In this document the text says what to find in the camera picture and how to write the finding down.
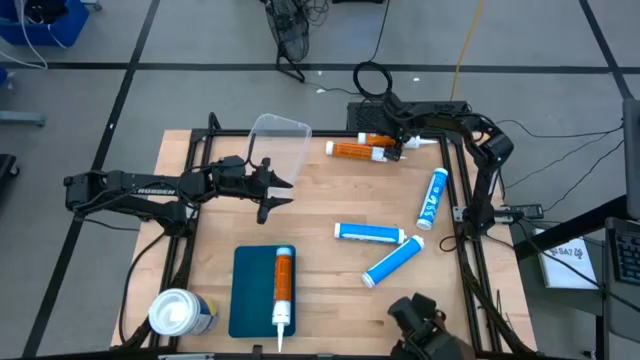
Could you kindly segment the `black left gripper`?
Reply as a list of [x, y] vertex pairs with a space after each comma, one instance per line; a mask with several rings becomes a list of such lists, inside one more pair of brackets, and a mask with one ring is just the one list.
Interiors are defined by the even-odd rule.
[[259, 165], [252, 165], [238, 155], [221, 158], [214, 163], [215, 189], [218, 195], [249, 199], [259, 205], [257, 223], [264, 224], [268, 212], [292, 202], [291, 198], [269, 197], [268, 187], [291, 189], [289, 182], [269, 171], [271, 159], [263, 158]]

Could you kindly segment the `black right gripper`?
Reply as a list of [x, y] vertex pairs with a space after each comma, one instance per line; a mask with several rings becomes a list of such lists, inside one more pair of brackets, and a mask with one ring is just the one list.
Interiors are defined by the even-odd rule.
[[403, 148], [411, 139], [412, 134], [407, 129], [409, 116], [405, 114], [406, 106], [393, 92], [387, 92], [383, 99], [383, 110], [387, 121], [394, 129], [393, 137], [399, 145], [386, 146], [384, 157], [390, 161], [399, 161], [402, 157]]

